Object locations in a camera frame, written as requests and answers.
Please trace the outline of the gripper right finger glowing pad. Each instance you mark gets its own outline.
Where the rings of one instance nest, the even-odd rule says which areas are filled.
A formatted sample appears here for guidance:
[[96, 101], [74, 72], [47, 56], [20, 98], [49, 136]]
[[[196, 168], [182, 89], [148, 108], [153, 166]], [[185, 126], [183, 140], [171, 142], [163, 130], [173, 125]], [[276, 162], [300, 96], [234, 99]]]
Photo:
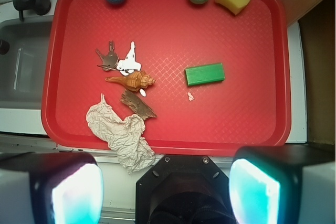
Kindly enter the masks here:
[[242, 147], [230, 168], [229, 197], [238, 223], [335, 223], [335, 150]]

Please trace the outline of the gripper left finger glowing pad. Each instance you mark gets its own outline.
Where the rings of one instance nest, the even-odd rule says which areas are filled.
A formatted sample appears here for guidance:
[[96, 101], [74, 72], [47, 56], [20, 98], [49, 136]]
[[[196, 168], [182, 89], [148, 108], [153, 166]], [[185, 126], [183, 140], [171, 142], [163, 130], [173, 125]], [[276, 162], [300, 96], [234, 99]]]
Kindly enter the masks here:
[[102, 204], [89, 153], [1, 154], [1, 223], [98, 223]]

